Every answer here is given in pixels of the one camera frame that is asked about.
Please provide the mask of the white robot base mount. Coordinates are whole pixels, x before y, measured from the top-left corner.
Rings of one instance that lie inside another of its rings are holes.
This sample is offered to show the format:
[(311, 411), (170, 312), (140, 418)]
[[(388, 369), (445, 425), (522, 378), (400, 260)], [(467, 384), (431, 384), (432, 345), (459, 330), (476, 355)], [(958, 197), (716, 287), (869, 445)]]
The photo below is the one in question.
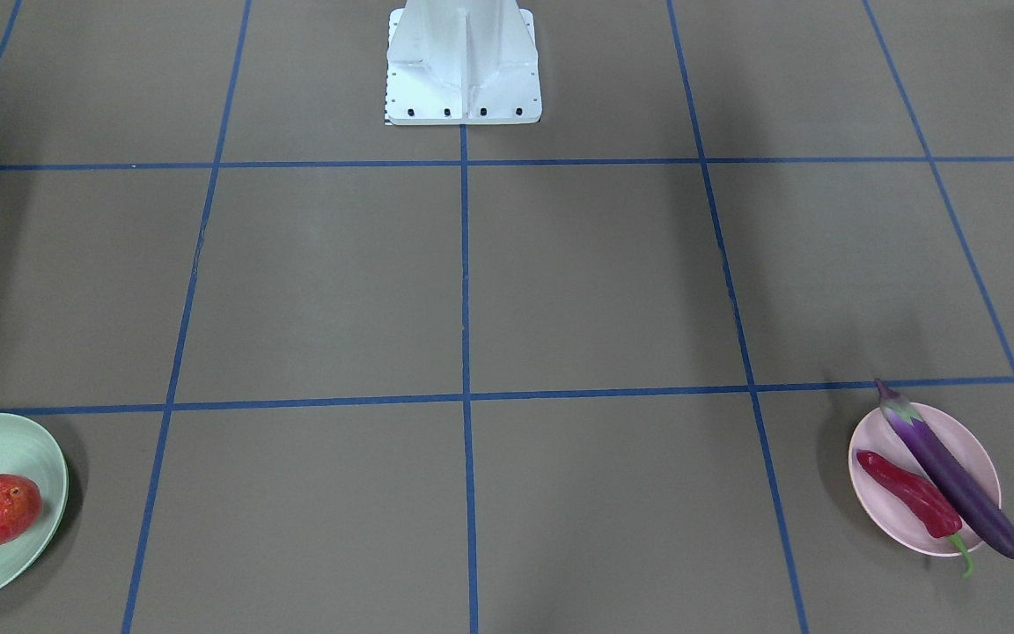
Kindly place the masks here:
[(542, 119), (535, 19), (515, 1), (408, 1), (387, 25), (386, 124)]

